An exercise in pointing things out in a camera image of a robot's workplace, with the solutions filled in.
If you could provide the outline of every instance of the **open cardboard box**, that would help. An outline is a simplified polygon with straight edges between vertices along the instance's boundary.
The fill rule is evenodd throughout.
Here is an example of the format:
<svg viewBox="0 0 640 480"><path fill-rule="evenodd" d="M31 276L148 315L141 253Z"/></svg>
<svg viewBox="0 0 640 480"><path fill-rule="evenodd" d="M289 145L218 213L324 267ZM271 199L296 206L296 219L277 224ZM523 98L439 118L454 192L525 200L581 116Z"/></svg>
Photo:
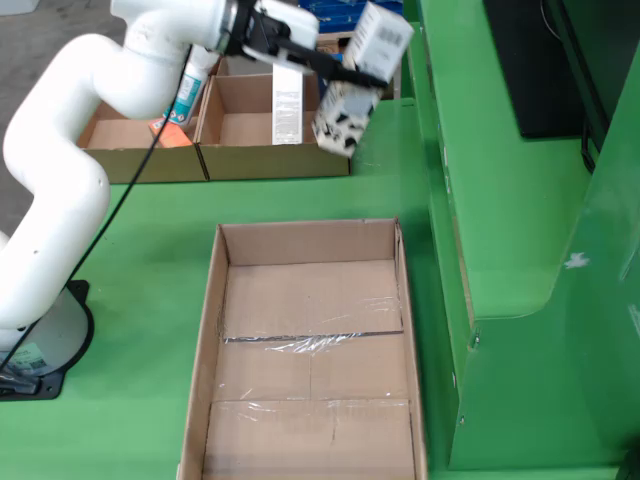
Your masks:
<svg viewBox="0 0 640 480"><path fill-rule="evenodd" d="M218 226L178 478L427 478L395 220Z"/></svg>
<svg viewBox="0 0 640 480"><path fill-rule="evenodd" d="M186 132L191 140L194 139L197 120L197 117L191 120ZM150 121L123 117L103 102L89 120L77 145L102 165L110 183L129 183L153 141ZM195 146L163 148L158 144L138 182L206 180Z"/></svg>
<svg viewBox="0 0 640 480"><path fill-rule="evenodd" d="M272 145L272 75L227 76L226 62L203 95L195 139L211 179L349 175L349 159L321 150L311 130L319 105L315 75L304 79L299 145Z"/></svg>

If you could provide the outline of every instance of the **small white box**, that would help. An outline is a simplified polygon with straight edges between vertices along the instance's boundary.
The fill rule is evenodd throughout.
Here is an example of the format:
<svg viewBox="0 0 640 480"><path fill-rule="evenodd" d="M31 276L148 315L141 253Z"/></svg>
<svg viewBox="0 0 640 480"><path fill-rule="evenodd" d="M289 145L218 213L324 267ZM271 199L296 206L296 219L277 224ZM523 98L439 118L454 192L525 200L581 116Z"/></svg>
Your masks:
<svg viewBox="0 0 640 480"><path fill-rule="evenodd" d="M390 82L412 35L413 28L401 15L367 3L342 63ZM313 121L318 145L351 157L382 93L381 89L331 82Z"/></svg>
<svg viewBox="0 0 640 480"><path fill-rule="evenodd" d="M302 73L273 66L272 144L302 143L304 114Z"/></svg>

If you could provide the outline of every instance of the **cardboard box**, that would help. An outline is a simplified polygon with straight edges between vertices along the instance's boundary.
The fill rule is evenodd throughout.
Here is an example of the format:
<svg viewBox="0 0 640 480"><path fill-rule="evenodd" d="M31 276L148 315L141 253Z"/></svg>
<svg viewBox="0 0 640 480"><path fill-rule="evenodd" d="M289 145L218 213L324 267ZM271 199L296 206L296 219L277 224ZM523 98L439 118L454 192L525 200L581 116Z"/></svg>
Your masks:
<svg viewBox="0 0 640 480"><path fill-rule="evenodd" d="M77 145L95 158L105 169L111 183L129 183L147 153L153 135L150 120L123 117L106 103L98 106ZM197 117L187 135L195 136ZM207 176L194 145L163 148L157 145L138 183L198 182Z"/></svg>
<svg viewBox="0 0 640 480"><path fill-rule="evenodd" d="M324 53L344 53L353 32L321 33L316 40L316 50Z"/></svg>
<svg viewBox="0 0 640 480"><path fill-rule="evenodd" d="M343 65L390 82L413 35L397 13L367 3L344 52ZM313 122L327 151L351 157L383 92L345 82L331 82Z"/></svg>
<svg viewBox="0 0 640 480"><path fill-rule="evenodd" d="M303 143L272 145L272 75L224 75L222 62L203 96L196 142L214 180L349 175L347 159L321 150L311 131L317 79L304 76Z"/></svg>
<svg viewBox="0 0 640 480"><path fill-rule="evenodd" d="M218 226L178 478L427 478L396 221Z"/></svg>

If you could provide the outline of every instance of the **green table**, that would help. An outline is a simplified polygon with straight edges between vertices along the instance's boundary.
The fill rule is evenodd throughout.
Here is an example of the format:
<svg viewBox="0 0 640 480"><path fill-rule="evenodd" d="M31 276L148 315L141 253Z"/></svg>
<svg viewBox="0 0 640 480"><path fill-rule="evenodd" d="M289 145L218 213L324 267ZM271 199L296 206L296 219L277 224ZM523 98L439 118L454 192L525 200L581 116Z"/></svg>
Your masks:
<svg viewBox="0 0 640 480"><path fill-rule="evenodd" d="M589 184L580 140L520 136L482 0L420 3L474 314L535 312Z"/></svg>
<svg viewBox="0 0 640 480"><path fill-rule="evenodd" d="M435 376L450 353L446 339L442 352L426 345L429 320L443 319L426 185L409 99L379 107L351 177L136 186L78 274L96 332L62 395L1 405L0 478L174 478L217 223L398 216Z"/></svg>

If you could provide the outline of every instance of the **green panel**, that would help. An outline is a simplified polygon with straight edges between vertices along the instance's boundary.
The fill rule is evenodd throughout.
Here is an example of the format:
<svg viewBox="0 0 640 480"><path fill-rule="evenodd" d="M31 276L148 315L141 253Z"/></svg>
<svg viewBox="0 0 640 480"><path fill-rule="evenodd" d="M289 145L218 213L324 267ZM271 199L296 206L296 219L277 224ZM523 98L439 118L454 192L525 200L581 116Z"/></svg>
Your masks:
<svg viewBox="0 0 640 480"><path fill-rule="evenodd" d="M479 343L461 386L452 469L576 467L616 458L601 444L572 368L561 307L476 321Z"/></svg>
<svg viewBox="0 0 640 480"><path fill-rule="evenodd" d="M567 338L600 438L621 451L640 436L640 54L636 54L570 252Z"/></svg>
<svg viewBox="0 0 640 480"><path fill-rule="evenodd" d="M614 468L559 470L505 470L484 472L431 472L431 480L614 480Z"/></svg>
<svg viewBox="0 0 640 480"><path fill-rule="evenodd" d="M460 275L460 263L456 239L451 221L451 212L444 182L440 148L437 134L437 112L431 96L431 83L427 74L427 56L424 49L424 32L419 25L414 25L416 35L411 40L409 54L411 72L416 91L416 106L418 120L422 131L422 141L425 147L425 162L427 179L429 182L429 211L431 213L431 228L436 245L438 266L442 278L442 290L447 310L449 339L453 352L456 385L464 378L464 368L467 359L467 345L470 338L470 324L467 306L465 304L464 289Z"/></svg>
<svg viewBox="0 0 640 480"><path fill-rule="evenodd" d="M476 318L542 308L589 175L577 139L521 138L482 0L421 0Z"/></svg>
<svg viewBox="0 0 640 480"><path fill-rule="evenodd" d="M92 285L96 334L62 396L2 404L0 478L175 477L218 222L397 215L425 404L437 424L440 387L432 379L441 368L451 372L451 353L413 100L382 102L370 127L349 178L136 186L80 272ZM113 187L114 200L122 192ZM435 440L432 452L441 445Z"/></svg>
<svg viewBox="0 0 640 480"><path fill-rule="evenodd" d="M417 0L404 0L402 4L402 14L409 22L419 21Z"/></svg>

